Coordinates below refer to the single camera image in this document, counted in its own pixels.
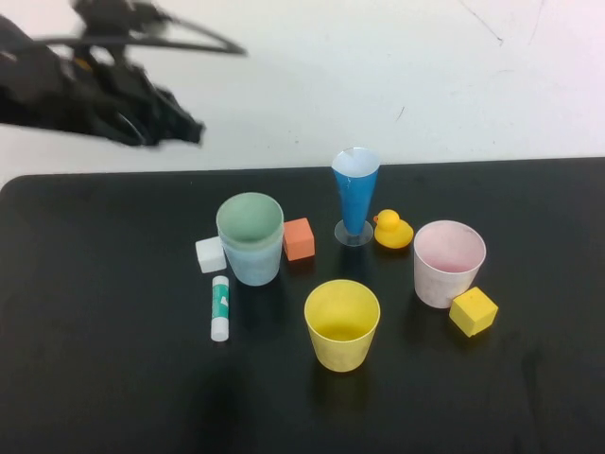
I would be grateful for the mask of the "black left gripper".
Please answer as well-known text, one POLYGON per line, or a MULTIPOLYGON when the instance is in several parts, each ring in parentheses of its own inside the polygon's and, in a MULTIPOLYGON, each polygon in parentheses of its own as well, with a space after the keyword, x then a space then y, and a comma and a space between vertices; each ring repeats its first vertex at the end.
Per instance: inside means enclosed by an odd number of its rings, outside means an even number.
POLYGON ((154 85, 140 67, 105 63, 93 75, 109 104, 97 110, 95 125, 108 138, 132 147, 157 147, 164 140, 200 145, 205 125, 182 108, 173 94, 154 85))

